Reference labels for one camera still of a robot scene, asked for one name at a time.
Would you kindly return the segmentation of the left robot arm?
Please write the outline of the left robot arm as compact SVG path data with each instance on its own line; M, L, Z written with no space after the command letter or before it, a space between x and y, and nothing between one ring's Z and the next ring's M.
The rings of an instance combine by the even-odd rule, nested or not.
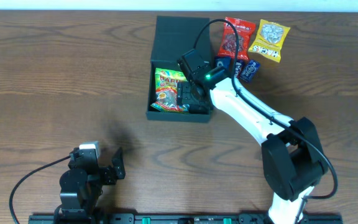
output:
M98 164L99 149L95 144L81 145L69 153L69 170L59 180L61 205L55 209L53 223L98 223L102 220L96 204L103 186L115 185L126 176L123 150L119 148L111 164Z

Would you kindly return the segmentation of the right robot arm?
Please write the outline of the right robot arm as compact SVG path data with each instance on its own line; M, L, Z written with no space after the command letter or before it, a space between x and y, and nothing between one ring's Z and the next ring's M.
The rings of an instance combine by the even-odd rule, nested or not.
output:
M186 78L178 86L178 102L206 103L225 112L259 143L264 177L273 190L268 220L299 223L303 209L322 176L333 171L315 125L297 121L267 106L223 67L181 67Z

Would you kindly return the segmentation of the red snack bag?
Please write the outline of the red snack bag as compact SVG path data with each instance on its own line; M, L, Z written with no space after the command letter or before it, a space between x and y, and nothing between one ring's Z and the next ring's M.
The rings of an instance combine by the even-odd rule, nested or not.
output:
M225 20L229 21L236 28L237 36L232 27L225 23L223 39L218 51L218 57L234 58L236 47L238 47L237 59L249 61L247 51L250 37L256 29L256 24L233 17L226 17Z

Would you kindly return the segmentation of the blue Oreo cookie pack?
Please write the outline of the blue Oreo cookie pack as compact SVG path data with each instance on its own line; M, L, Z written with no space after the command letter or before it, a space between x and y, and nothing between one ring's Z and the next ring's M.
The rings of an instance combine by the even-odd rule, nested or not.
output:
M230 64L231 64L230 57L215 57L214 58L215 67L224 67L226 70L229 70Z

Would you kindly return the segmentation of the Haribo worms gummy bag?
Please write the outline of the Haribo worms gummy bag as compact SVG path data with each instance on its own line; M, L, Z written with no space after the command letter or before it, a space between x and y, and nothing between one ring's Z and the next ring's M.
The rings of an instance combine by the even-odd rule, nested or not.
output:
M155 69L155 96L156 101L151 107L160 112L187 113L188 105L177 104L177 85L186 82L182 72L163 68Z

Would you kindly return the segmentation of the dark green box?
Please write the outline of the dark green box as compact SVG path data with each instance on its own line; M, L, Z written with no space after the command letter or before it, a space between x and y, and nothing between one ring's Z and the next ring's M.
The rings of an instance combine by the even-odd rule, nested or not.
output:
M209 36L209 29L201 29L209 22L204 17L173 17L157 16L155 25L155 37L150 56L150 81L148 105L146 117L148 120L157 121L181 121L191 123L207 123L211 118L212 111L202 113L168 113L161 112L151 107L156 102L155 94L155 70L165 68L179 71L177 60L184 53L193 48L198 34L201 37L196 49L202 58L213 63L214 53Z

